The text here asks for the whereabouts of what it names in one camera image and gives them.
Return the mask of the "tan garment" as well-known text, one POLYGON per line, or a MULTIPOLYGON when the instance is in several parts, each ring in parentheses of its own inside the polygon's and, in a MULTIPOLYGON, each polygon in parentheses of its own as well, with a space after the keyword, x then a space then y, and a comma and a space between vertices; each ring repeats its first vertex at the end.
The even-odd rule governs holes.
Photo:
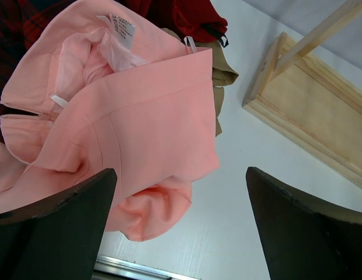
POLYGON ((218 116, 224 101, 224 87, 233 84, 239 74, 228 65, 219 41, 212 43, 196 43, 196 46, 211 48, 213 51, 212 82, 216 115, 215 136, 218 136, 222 133, 218 116))

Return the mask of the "pink skirt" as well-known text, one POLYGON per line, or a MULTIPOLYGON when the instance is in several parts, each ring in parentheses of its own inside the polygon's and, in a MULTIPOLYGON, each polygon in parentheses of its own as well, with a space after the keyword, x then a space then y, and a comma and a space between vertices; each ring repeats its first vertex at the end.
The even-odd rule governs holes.
POLYGON ((111 168, 106 230, 135 242, 168 231, 219 166, 212 68, 211 49, 115 1, 70 4, 2 91, 18 113, 0 117, 0 214, 111 168))

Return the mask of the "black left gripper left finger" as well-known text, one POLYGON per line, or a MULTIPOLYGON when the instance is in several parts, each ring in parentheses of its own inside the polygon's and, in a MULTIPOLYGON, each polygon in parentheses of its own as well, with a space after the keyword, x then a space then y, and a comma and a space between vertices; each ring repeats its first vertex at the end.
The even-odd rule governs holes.
POLYGON ((0 279, 91 279, 116 183, 116 172, 104 169, 0 213, 0 279))

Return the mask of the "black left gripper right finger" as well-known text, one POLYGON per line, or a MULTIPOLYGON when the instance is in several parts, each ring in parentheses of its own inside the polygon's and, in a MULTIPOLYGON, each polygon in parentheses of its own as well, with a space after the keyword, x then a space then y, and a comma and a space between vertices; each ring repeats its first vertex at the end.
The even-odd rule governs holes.
POLYGON ((246 185, 271 279, 362 279, 362 213, 257 167, 246 185))

